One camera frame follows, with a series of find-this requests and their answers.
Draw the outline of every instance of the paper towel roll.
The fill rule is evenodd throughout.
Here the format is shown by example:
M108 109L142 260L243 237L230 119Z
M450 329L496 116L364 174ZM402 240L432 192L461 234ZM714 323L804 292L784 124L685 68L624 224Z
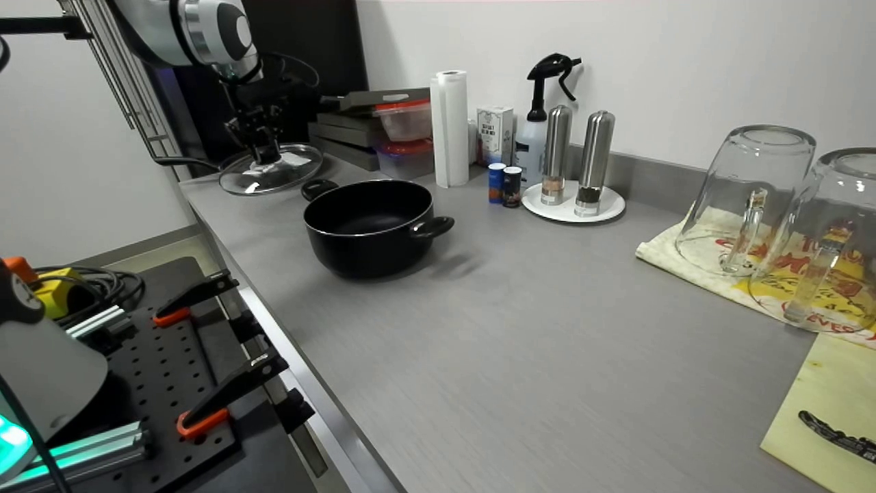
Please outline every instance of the paper towel roll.
M440 190L468 183L468 88L466 71L432 77L432 146L436 183Z

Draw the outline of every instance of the black pot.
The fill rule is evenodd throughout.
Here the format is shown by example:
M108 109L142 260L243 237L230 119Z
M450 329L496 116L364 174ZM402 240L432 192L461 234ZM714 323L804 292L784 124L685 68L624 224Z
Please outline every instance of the black pot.
M416 267L432 240L455 227L432 218L432 194L407 182L364 182L338 186L313 178L301 186L313 201L305 211L309 245L339 276L390 276Z

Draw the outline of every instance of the white wall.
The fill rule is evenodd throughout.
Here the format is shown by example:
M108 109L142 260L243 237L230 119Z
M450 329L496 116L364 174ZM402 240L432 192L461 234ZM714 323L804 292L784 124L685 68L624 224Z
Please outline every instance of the white wall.
M874 0L358 0L373 88L470 75L476 108L529 109L550 46L585 61L585 116L618 119L618 155L707 168L728 129L788 124L876 146Z
M0 16L60 14L0 0ZM9 38L0 71L0 256L65 263L194 224L82 41Z

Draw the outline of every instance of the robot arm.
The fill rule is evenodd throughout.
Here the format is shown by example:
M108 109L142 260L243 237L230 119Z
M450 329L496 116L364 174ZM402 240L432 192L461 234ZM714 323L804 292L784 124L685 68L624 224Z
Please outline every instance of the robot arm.
M210 67L249 81L257 52L240 0L110 0L130 46L153 67Z

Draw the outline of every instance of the glass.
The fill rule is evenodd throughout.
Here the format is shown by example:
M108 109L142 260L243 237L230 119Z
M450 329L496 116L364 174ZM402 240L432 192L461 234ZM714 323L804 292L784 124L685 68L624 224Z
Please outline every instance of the glass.
M819 159L750 296L788 323L858 334L876 322L876 148Z
M747 276L804 178L815 141L787 126L733 129L677 240L677 253L713 274Z

